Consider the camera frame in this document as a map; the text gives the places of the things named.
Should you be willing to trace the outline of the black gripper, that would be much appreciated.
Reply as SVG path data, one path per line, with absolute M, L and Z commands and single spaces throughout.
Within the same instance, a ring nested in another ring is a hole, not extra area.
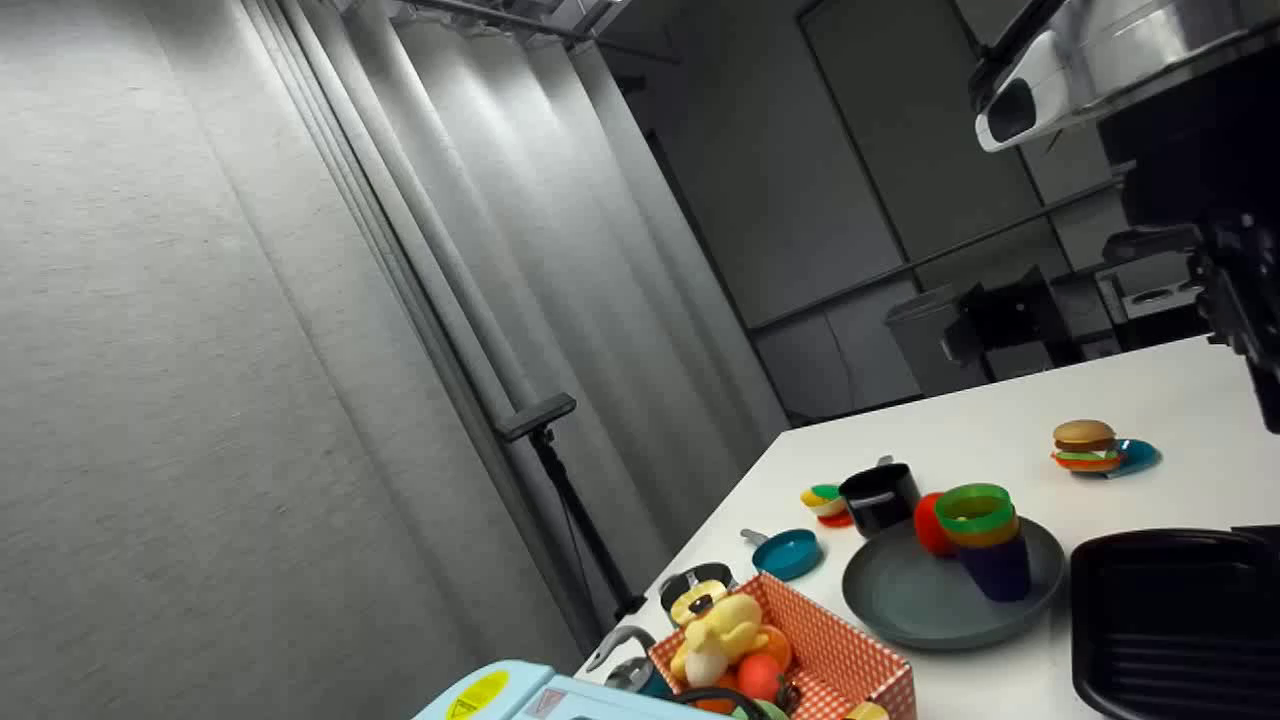
M 1213 224 L 1128 227 L 1105 244 L 1107 263 L 1159 250 L 1187 260 L 1209 339 L 1244 361 L 1259 418 L 1270 433 L 1280 433 L 1280 230 L 1241 211 Z

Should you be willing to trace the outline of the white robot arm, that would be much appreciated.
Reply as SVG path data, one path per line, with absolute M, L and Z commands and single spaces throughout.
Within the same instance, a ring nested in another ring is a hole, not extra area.
M 1105 260 L 1186 250 L 1280 433 L 1280 0 L 1027 0 L 970 92 L 986 150 L 1102 130 L 1128 216 Z

